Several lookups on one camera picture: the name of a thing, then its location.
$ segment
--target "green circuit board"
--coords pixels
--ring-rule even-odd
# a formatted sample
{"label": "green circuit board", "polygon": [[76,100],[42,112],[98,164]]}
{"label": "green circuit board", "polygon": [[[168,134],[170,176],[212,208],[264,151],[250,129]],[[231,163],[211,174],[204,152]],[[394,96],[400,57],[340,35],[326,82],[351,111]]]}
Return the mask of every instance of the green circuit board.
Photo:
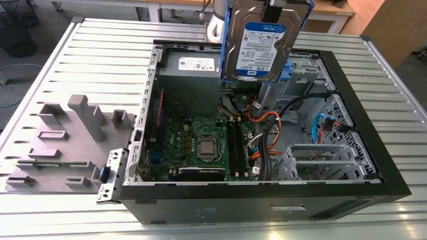
{"label": "green circuit board", "polygon": [[[254,131],[254,124],[240,123],[243,143],[248,142],[248,134]],[[202,159],[198,156],[198,139],[208,136],[216,141],[216,158]],[[166,124],[164,145],[155,164],[150,165],[154,181],[170,181],[171,167],[216,167],[226,169],[226,181],[250,181],[252,175],[235,176],[230,171],[230,151],[227,142],[227,120],[204,117],[170,118]]]}

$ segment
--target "hard drive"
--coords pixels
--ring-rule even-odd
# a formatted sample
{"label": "hard drive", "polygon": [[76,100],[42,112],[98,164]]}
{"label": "hard drive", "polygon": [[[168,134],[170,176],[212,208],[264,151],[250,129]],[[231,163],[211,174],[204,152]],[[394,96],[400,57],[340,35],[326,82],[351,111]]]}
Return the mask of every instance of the hard drive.
{"label": "hard drive", "polygon": [[275,82],[279,79],[291,47],[311,11],[308,2],[234,2],[226,18],[228,27],[224,34],[226,51],[222,55],[224,81]]}

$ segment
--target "metal grated table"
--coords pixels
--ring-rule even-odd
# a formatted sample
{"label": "metal grated table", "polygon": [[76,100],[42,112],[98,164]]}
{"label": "metal grated table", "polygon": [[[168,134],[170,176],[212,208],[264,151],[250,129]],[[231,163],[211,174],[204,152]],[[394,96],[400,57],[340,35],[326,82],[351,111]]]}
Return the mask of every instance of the metal grated table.
{"label": "metal grated table", "polygon": [[204,26],[87,18],[74,22],[0,135],[0,237],[60,239],[425,239],[427,236],[427,114],[374,45],[358,36],[302,32],[295,48],[334,51],[412,195],[327,221],[142,225],[123,205],[96,195],[6,193],[7,174],[30,150],[43,103],[68,109],[86,94],[104,112],[138,105],[154,39],[206,40]]}

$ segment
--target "motherboard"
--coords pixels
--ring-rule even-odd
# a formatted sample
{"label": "motherboard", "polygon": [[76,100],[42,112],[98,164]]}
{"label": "motherboard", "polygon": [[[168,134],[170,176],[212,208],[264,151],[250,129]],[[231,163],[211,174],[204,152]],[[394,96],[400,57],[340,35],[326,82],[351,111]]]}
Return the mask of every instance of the motherboard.
{"label": "motherboard", "polygon": [[144,181],[250,181],[247,143],[254,124],[240,119],[171,117],[159,149],[148,151]]}

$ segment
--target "mesh wastebasket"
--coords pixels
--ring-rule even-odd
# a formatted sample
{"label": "mesh wastebasket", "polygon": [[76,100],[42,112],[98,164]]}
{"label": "mesh wastebasket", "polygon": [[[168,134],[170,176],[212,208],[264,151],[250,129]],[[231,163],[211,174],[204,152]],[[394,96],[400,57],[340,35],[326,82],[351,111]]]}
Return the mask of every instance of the mesh wastebasket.
{"label": "mesh wastebasket", "polygon": [[6,13],[0,14],[0,48],[15,58],[27,57],[36,51],[36,44],[27,28]]}
{"label": "mesh wastebasket", "polygon": [[26,0],[0,0],[0,5],[19,25],[30,28],[39,23],[34,6]]}

